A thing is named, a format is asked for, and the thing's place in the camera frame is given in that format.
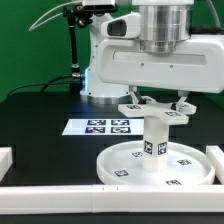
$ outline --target green wall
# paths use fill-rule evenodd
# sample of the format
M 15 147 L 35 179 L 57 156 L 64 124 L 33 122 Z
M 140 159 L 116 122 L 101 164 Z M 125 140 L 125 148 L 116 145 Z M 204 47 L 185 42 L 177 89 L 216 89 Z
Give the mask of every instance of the green wall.
M 56 76 L 70 73 L 70 44 L 66 21 L 60 17 L 31 33 L 28 31 L 31 24 L 43 13 L 67 1 L 1 0 L 0 101 L 17 86 L 43 83 Z M 224 0 L 213 2 L 224 24 Z M 117 15 L 129 10 L 130 8 L 121 8 Z M 213 25 L 205 1 L 195 3 L 193 24 Z M 88 29 L 78 30 L 77 42 L 83 71 L 89 60 Z M 40 88 L 29 89 L 29 91 L 39 90 Z

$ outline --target white plastic frame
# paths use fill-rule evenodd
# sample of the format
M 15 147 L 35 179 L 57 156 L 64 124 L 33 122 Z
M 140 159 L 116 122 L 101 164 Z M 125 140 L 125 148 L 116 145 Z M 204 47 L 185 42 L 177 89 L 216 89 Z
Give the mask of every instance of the white plastic frame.
M 223 173 L 224 153 L 207 147 Z M 224 212 L 224 186 L 86 185 L 1 187 L 0 214 L 91 212 Z

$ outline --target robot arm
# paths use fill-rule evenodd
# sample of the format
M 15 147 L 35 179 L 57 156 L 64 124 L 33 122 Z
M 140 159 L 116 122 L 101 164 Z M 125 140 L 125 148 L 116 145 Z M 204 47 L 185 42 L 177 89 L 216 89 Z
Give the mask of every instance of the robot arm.
M 107 39 L 99 47 L 97 71 L 103 82 L 211 93 L 224 89 L 224 38 L 189 35 L 193 1 L 132 4 L 136 12 L 102 25 Z

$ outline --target white robot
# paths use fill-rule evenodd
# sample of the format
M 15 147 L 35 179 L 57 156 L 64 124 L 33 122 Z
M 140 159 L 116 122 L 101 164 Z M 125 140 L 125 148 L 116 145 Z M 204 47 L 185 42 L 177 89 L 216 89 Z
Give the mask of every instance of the white robot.
M 187 124 L 196 107 L 189 91 L 219 93 L 224 88 L 224 38 L 189 35 L 193 0 L 133 0 L 134 11 L 104 22 L 105 40 L 96 55 L 97 74 L 106 83 L 179 90 L 180 101 L 119 105 L 127 117 L 144 117 L 143 141 L 109 147 L 97 159 L 105 184 L 212 184 L 215 170 L 196 149 L 168 141 L 169 125 Z

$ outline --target black cable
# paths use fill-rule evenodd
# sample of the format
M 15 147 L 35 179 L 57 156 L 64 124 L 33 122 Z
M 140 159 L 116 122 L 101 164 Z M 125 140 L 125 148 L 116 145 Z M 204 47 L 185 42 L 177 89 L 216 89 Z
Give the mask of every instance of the black cable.
M 67 78 L 72 78 L 72 75 L 63 75 L 63 76 L 58 76 L 58 77 L 51 79 L 46 85 L 43 86 L 43 88 L 40 90 L 40 92 L 43 93 L 48 88 L 50 83 L 59 81 L 61 79 L 67 79 Z
M 24 88 L 29 88 L 29 87 L 45 86 L 45 85 L 59 86 L 59 85 L 70 85 L 70 84 L 74 85 L 74 83 L 72 83 L 72 82 L 63 82 L 63 83 L 41 83 L 41 84 L 31 84 L 31 85 L 19 86 L 19 87 L 16 87 L 15 89 L 13 89 L 12 91 L 10 91 L 7 94 L 6 99 L 8 99 L 15 91 L 17 91 L 19 89 L 24 89 Z

